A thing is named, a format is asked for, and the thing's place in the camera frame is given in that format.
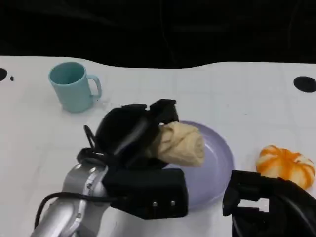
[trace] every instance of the black circle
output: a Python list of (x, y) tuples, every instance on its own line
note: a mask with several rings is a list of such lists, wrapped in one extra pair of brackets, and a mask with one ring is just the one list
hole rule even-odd
[(297, 77), (294, 79), (294, 85), (303, 92), (312, 93), (316, 91), (316, 81), (314, 78)]
[(0, 81), (4, 80), (6, 78), (6, 75), (8, 75), (6, 69), (0, 68)]

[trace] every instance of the plate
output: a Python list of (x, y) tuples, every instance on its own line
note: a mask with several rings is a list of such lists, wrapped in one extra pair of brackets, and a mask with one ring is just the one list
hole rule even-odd
[(202, 124), (181, 121), (198, 128), (205, 141), (205, 161), (201, 167), (174, 164), (166, 168), (183, 170), (189, 194), (189, 210), (210, 204), (224, 195), (234, 169), (234, 158), (226, 141), (214, 130)]

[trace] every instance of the orange pumpkin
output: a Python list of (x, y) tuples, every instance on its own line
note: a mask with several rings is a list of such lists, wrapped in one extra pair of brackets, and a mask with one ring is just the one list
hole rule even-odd
[(261, 151), (256, 168), (263, 176), (291, 180), (303, 189), (314, 182), (315, 168), (310, 159), (273, 145)]

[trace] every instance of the teal mug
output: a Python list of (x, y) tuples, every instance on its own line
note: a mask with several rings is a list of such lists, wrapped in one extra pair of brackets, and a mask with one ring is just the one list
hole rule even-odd
[[(91, 94), (88, 79), (96, 83), (97, 95)], [(49, 73), (49, 81), (63, 108), (71, 113), (89, 109), (102, 95), (99, 79), (94, 75), (87, 75), (85, 67), (79, 63), (69, 62), (55, 66)]]

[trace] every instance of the table surface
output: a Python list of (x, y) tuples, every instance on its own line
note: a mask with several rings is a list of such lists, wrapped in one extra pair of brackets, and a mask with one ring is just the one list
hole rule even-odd
[[(81, 114), (61, 109), (47, 77), (53, 66), (69, 61), (97, 75), (104, 91)], [(123, 104), (176, 99), (182, 120), (203, 123), (226, 139), (236, 169), (254, 171), (260, 150), (269, 144), (316, 161), (316, 93), (293, 86), (297, 76), (316, 78), (315, 65), (227, 62), (169, 70), (1, 56), (0, 68), (8, 71), (0, 82), (0, 237), (29, 236), (40, 201), (61, 190), (78, 151), (88, 146), (83, 125), (95, 131), (106, 112)], [(315, 187), (309, 192), (316, 197)], [(268, 206), (264, 200), (247, 205)], [(99, 236), (230, 237), (231, 218), (222, 216), (221, 201), (185, 218), (153, 221), (109, 208)]]

